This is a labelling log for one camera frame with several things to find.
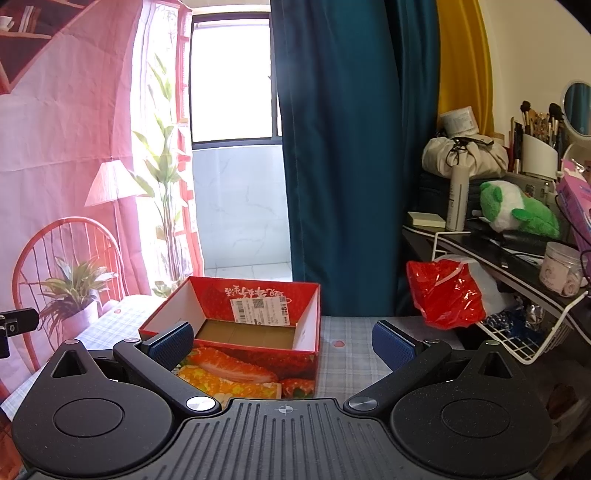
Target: bottle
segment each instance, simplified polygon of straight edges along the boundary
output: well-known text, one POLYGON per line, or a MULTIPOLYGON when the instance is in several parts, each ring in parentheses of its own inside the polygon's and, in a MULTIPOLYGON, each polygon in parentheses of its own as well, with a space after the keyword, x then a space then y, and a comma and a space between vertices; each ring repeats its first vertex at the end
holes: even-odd
POLYGON ((470 168, 464 165, 452 167, 452 181, 449 188, 449 205, 445 227, 452 232, 464 230, 466 208, 468 206, 468 188, 470 184, 470 168))

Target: yellow curtain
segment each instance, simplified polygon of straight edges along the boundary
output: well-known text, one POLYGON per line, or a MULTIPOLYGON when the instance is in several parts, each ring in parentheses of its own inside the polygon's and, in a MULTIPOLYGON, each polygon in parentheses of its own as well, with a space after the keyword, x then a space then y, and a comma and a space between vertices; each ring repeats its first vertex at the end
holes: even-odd
POLYGON ((441 42, 439 113, 472 106, 480 133, 495 131, 492 68, 478 0, 437 0, 441 42))

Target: plant pot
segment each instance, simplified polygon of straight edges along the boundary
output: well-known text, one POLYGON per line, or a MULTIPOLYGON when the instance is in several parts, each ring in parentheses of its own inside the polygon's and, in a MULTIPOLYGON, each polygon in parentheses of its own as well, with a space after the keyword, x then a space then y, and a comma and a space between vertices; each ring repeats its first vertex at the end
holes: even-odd
POLYGON ((61 322, 61 334, 63 340, 76 338, 77 335, 86 330, 91 322, 99 319, 99 309, 94 301, 84 310, 75 313, 61 322))

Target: tall plant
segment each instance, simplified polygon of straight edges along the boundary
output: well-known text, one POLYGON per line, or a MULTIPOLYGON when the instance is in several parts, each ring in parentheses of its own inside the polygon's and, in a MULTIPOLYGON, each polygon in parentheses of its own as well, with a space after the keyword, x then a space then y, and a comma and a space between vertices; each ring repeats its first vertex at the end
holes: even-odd
MULTIPOLYGON (((183 152, 180 152, 180 150, 173 145, 173 139, 175 138, 174 134, 177 132, 172 103, 174 96, 173 84, 167 76, 167 69, 162 60, 160 60, 158 55, 154 54, 154 56, 157 61, 157 66, 154 67, 152 64, 149 64, 149 67, 160 87, 160 93, 164 98, 165 104, 165 108, 162 109, 165 118, 157 113, 154 114, 155 121, 158 124, 164 140, 162 151, 159 154, 155 153, 153 147, 154 142, 150 143, 146 136, 141 132, 134 131, 134 134, 142 142, 149 154, 149 157, 144 161, 157 188, 152 188, 151 183, 154 184, 154 182, 148 182, 143 177, 134 173, 132 173, 132 176, 144 189, 147 196, 154 200, 160 215, 161 225, 158 225, 156 228, 156 236, 158 239, 166 242, 167 258, 165 263, 167 264, 170 280, 172 281, 172 286, 170 287, 174 289, 184 279, 183 259, 174 234, 176 224, 181 217, 180 208, 182 205, 186 206, 182 199, 175 198, 175 185, 182 178, 181 173, 178 170, 177 156, 178 153, 183 152)), ((150 85, 148 85, 148 91, 150 92, 155 109, 158 110, 156 107, 157 102, 154 96, 154 89, 150 85)), ((162 281, 159 281, 158 283, 159 286, 154 289, 154 292, 161 296, 167 296, 166 293, 169 291, 169 288, 167 287, 163 289, 161 287, 163 284, 162 281)))

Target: clear plastic bag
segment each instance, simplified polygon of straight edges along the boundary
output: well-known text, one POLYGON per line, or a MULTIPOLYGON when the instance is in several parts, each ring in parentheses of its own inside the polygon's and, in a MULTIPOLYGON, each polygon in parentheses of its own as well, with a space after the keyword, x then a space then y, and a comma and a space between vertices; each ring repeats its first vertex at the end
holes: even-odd
POLYGON ((444 255, 434 262, 408 262, 407 277, 414 305, 425 322, 443 330, 467 327, 514 303, 469 257, 444 255))

